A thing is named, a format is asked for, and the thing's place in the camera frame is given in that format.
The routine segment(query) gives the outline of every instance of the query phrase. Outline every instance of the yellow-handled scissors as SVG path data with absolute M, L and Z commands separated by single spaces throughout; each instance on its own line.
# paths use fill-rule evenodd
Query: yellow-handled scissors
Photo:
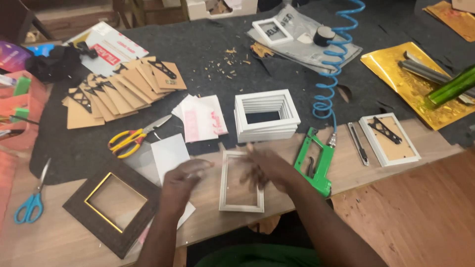
M 109 148 L 109 150 L 112 151 L 112 154 L 117 156 L 117 158 L 119 158 L 119 159 L 126 158 L 126 157 L 132 155 L 137 150 L 139 150 L 140 145 L 143 142 L 143 139 L 151 131 L 153 131 L 154 129 L 160 127 L 162 124 L 167 122 L 170 118 L 171 118 L 171 115 L 168 115 L 168 116 L 165 116 L 165 117 L 161 118 L 158 121 L 153 122 L 152 124 L 148 125 L 147 127 L 143 128 L 143 129 L 138 129 L 138 130 L 135 130 L 135 131 L 122 132 L 122 133 L 114 136 L 109 141 L 109 143 L 107 144 L 107 147 Z M 124 137 L 126 135 L 129 135 L 129 136 L 126 137 L 125 139 L 119 141 L 119 143 L 115 144 L 119 140 L 119 138 Z M 124 154 L 121 154 L 122 151 L 126 150 L 127 148 L 129 148 L 132 145 L 134 145 L 134 147 L 131 150 L 127 151 Z

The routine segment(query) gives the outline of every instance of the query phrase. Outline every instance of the scissors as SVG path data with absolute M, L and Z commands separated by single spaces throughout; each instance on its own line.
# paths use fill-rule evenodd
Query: scissors
M 32 223 L 38 220 L 38 218 L 41 216 L 43 213 L 43 203 L 41 202 L 41 189 L 43 189 L 43 182 L 45 180 L 45 175 L 49 167 L 49 163 L 51 162 L 51 159 L 48 160 L 46 163 L 45 167 L 43 168 L 43 172 L 41 173 L 41 177 L 38 182 L 38 186 L 35 188 L 35 191 L 31 196 L 23 203 L 20 207 L 18 207 L 18 210 L 15 212 L 14 219 L 16 224 L 21 224 L 24 222 L 27 223 Z M 31 215 L 33 214 L 34 209 L 38 207 L 38 213 L 36 214 L 35 218 L 31 218 Z M 22 209 L 25 210 L 25 215 L 23 216 L 22 219 L 18 219 L 18 215 L 20 214 L 20 211 Z
M 124 159 L 124 158 L 132 155 L 134 152 L 136 152 L 139 149 L 140 145 L 143 142 L 143 139 L 151 131 L 153 131 L 154 129 L 160 127 L 162 124 L 167 122 L 170 118 L 171 118 L 171 115 L 168 115 L 168 116 L 165 116 L 165 117 L 161 118 L 158 121 L 153 122 L 152 124 L 148 125 L 147 127 L 143 128 L 143 129 L 138 129 L 138 130 L 135 130 L 135 131 L 122 132 L 122 133 L 114 136 L 109 141 L 109 143 L 107 144 L 107 147 L 109 148 L 109 150 L 112 151 L 112 154 L 117 156 L 117 158 Z M 118 144 L 114 145 L 114 143 L 116 143 L 119 138 L 121 138 L 123 136 L 126 136 L 126 135 L 129 135 L 129 136 L 126 137 L 125 139 L 123 139 L 122 141 L 120 141 Z M 124 154 L 120 154 L 121 151 L 123 151 L 124 149 L 130 147 L 133 144 L 135 144 L 135 146 L 130 151 L 128 151 L 127 153 L 124 153 Z

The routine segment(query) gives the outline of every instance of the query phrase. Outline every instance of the gold inner trim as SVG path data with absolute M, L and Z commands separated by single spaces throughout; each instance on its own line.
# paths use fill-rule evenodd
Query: gold inner trim
M 105 221 L 107 221 L 110 225 L 112 225 L 117 231 L 119 231 L 119 233 L 122 233 L 123 231 L 120 230 L 120 228 L 115 225 L 113 222 L 111 222 L 104 214 L 102 214 L 100 211 L 98 211 L 96 208 L 94 208 L 93 205 L 91 205 L 89 202 L 87 202 L 91 196 L 97 191 L 97 189 L 99 189 L 99 187 L 105 182 L 105 180 L 107 180 L 107 178 L 109 178 L 111 175 L 113 175 L 115 178 L 117 178 L 119 181 L 123 182 L 126 186 L 128 186 L 130 189 L 132 189 L 135 193 L 137 193 L 139 196 L 143 197 L 145 199 L 145 201 L 147 201 L 147 198 L 144 197 L 143 195 L 141 195 L 139 192 L 137 192 L 134 188 L 132 188 L 130 185 L 128 185 L 126 182 L 124 182 L 123 180 L 121 180 L 119 177 L 117 177 L 115 174 L 113 174 L 112 172 L 108 173 L 104 179 L 102 179 L 102 181 L 94 188 L 94 190 L 92 190 L 92 192 L 87 196 L 87 198 L 84 200 L 84 203 L 86 203 L 92 210 L 94 210 L 95 212 L 97 212 L 97 214 L 99 214 Z

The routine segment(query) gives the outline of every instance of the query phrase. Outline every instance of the wooden table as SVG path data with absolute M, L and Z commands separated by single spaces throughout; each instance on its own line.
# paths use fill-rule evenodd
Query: wooden table
M 368 153 L 370 161 L 368 167 L 362 165 L 347 127 L 345 125 L 338 127 L 337 147 L 328 173 L 328 179 L 333 183 L 333 195 L 463 150 L 458 145 L 451 146 L 438 132 L 427 129 L 417 119 L 401 124 L 422 159 L 419 162 L 386 168 L 380 167 L 360 127 L 357 127 L 357 131 Z M 318 137 L 326 142 L 330 132 L 330 129 L 320 131 Z M 293 164 L 303 137 L 303 134 L 295 134 L 291 139 L 259 143 L 256 147 L 272 148 Z M 310 154 L 316 156 L 318 150 L 313 148 L 309 151 Z M 265 213 L 218 211 L 222 153 L 204 154 L 198 158 L 214 161 L 217 166 L 209 171 L 208 177 L 196 187 L 191 196 L 190 201 L 196 207 L 196 211 L 178 230 L 177 247 L 196 243 L 259 219 L 294 209 L 289 197 L 270 185 L 265 189 Z M 0 266 L 120 266 L 137 259 L 138 255 L 133 254 L 120 260 L 106 246 L 101 246 L 96 237 L 61 207 L 85 180 L 46 186 L 42 192 L 45 206 L 42 217 L 33 224 L 16 225 L 13 222 L 13 214 L 31 194 L 36 181 L 36 178 L 29 173 L 28 159 L 23 159 L 17 169 L 0 237 Z M 247 194 L 247 188 L 242 188 L 242 193 L 234 195 L 238 197 L 241 194 Z M 103 199 L 122 212 L 135 208 L 130 207 L 129 201 L 121 199 L 120 196 L 111 195 Z

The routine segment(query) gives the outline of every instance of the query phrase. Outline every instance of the white cardboard box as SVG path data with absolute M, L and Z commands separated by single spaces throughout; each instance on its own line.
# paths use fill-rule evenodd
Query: white cardboard box
M 222 19 L 236 16 L 255 14 L 257 11 L 257 0 L 242 0 L 241 9 L 233 9 L 231 13 L 211 15 L 206 10 L 204 0 L 186 0 L 188 5 L 188 15 L 190 20 L 196 19 Z

